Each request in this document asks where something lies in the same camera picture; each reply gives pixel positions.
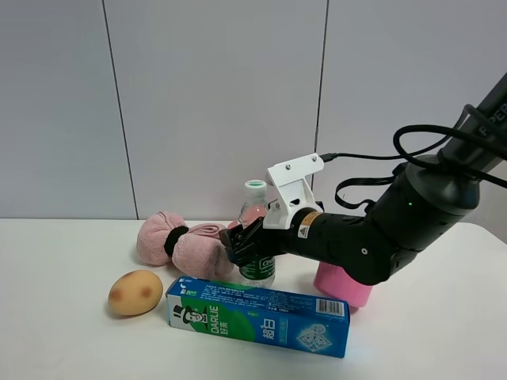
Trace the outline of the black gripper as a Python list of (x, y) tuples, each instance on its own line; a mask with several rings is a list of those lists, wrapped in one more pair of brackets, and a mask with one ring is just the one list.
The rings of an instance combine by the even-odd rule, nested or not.
[(288, 230), (265, 229), (264, 217), (247, 226), (237, 225), (219, 232), (219, 239), (227, 249), (228, 259), (237, 266), (246, 266), (257, 258), (283, 254), (300, 256), (297, 228), (301, 218), (294, 217)]

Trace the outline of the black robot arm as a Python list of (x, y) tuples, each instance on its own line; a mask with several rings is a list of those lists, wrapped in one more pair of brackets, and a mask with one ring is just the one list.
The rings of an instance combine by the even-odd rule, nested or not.
[(244, 266), (290, 253), (341, 267), (364, 285), (388, 280), (478, 206), (481, 182), (505, 187), (490, 173), (506, 159), (505, 80), (478, 106), (466, 105), (454, 127), (409, 125), (393, 143), (398, 166), (389, 177), (345, 181), (386, 189), (378, 200), (362, 202), (361, 217), (326, 213), (314, 199), (307, 176), (332, 154), (270, 167), (276, 198), (266, 216), (219, 234), (230, 262)]

